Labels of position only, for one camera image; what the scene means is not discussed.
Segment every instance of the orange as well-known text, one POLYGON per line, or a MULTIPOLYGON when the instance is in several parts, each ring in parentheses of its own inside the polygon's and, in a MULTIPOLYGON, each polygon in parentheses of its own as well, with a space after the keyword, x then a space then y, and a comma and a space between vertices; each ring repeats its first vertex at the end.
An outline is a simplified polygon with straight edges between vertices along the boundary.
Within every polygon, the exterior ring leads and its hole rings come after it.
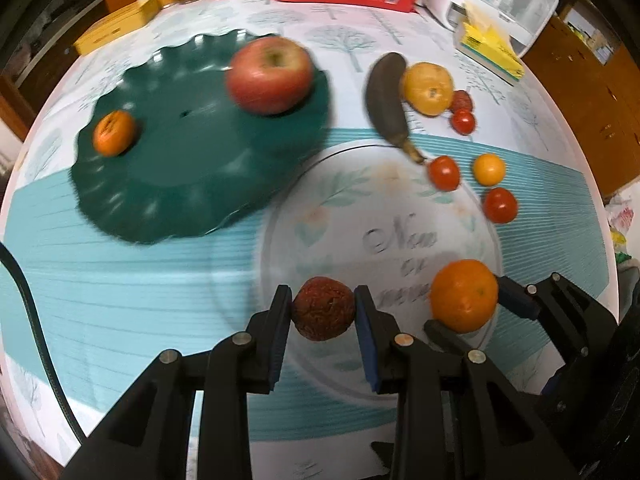
POLYGON ((485 153, 474 161, 473 172, 478 184, 495 186, 504 179, 507 166, 495 153, 485 153))
POLYGON ((498 282, 478 260, 458 260, 443 267, 429 293, 433 318, 455 332, 478 330, 498 303, 498 282))
POLYGON ((416 63, 404 71, 400 85, 400 93, 424 115, 440 115, 453 101, 453 79, 440 65, 416 63))
POLYGON ((135 139, 136 120, 124 110, 105 115, 94 130, 95 151, 103 156, 121 154, 135 139))

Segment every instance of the teal striped placemat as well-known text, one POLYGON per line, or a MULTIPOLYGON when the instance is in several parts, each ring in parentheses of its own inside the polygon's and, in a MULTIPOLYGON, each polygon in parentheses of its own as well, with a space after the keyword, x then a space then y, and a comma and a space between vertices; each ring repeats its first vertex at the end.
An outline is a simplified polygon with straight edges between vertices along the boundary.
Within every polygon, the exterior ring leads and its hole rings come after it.
MULTIPOLYGON (((372 130, 332 130, 326 145, 372 137, 372 130)), ((497 227, 510 277, 525 284, 557 271, 592 296, 604 290, 604 241, 581 173, 464 140, 414 141, 436 155, 453 156, 479 194, 484 189, 471 177, 473 159, 489 151, 507 162, 503 185, 520 202, 517 219, 497 227)), ((254 212, 200 238, 138 246, 104 235, 81 216, 68 171, 19 189, 4 241, 31 285, 66 394, 105 412, 164 348, 199 352, 243 329, 257 307, 253 252, 262 215, 254 212)), ((12 288, 0 274, 5 350, 47 381, 12 288)), ((547 341, 537 324, 502 310, 487 351, 507 371, 547 341)), ((394 418, 394 410, 335 400, 288 366, 270 396, 250 398, 253 440, 345 433, 394 418)))

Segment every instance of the metal bolt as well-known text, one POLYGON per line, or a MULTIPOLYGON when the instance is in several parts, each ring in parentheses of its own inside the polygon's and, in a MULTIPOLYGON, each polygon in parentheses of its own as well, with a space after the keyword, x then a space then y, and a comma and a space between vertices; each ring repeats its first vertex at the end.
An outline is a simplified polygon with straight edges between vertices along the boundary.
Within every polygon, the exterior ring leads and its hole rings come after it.
POLYGON ((481 365, 486 361, 486 355, 482 350, 469 350, 469 353, 466 356, 469 357, 469 360, 472 363, 477 365, 481 365))
POLYGON ((409 334, 399 333, 394 337, 394 341, 398 346, 411 346, 414 344, 414 337, 409 334))
POLYGON ((178 358, 178 355, 177 350, 169 348, 160 352, 159 359, 162 364, 167 365, 169 363, 173 363, 178 358))
POLYGON ((234 342, 235 345, 244 346, 251 342, 251 334, 248 332, 237 332, 231 336, 231 341, 234 342))

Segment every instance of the leaf-shaped tray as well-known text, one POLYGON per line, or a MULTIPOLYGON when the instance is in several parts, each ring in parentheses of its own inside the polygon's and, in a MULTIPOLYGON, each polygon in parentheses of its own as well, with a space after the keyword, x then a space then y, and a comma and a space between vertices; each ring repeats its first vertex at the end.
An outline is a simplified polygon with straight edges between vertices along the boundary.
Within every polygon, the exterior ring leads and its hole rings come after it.
POLYGON ((255 38, 233 30, 162 48, 98 99, 71 168, 78 207, 95 226, 141 243, 206 234, 263 205, 319 149, 329 87, 317 68, 309 96, 281 115, 253 116, 229 99, 224 71, 255 38), (142 133, 123 155, 105 158, 93 131, 119 108, 142 133))

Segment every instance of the round plate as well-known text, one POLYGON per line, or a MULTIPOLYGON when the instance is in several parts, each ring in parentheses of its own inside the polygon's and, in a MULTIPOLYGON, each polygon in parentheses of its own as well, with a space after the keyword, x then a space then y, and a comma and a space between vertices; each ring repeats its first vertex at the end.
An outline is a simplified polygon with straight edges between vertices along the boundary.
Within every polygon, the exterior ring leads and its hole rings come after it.
MULTIPOLYGON (((426 340, 427 294, 449 262, 474 258, 502 274, 500 241, 473 190, 442 193, 423 166, 382 140, 347 142, 310 160, 298 181, 274 201, 258 242, 261 308, 279 283, 294 293, 313 276, 349 288, 368 285, 376 307, 401 330, 426 340)), ((483 348, 497 316, 464 336, 483 348)), ((395 406, 372 393, 364 377, 355 327, 316 343, 292 327, 287 357, 313 384, 367 406, 395 406)))
POLYGON ((78 207, 93 224, 130 242, 203 235, 263 205, 319 149, 329 88, 317 68, 305 101, 278 116, 246 113, 226 94, 231 57, 255 38, 233 30, 162 48, 98 99, 71 168, 78 207), (95 125, 120 108, 142 134, 123 155, 103 157, 95 125))

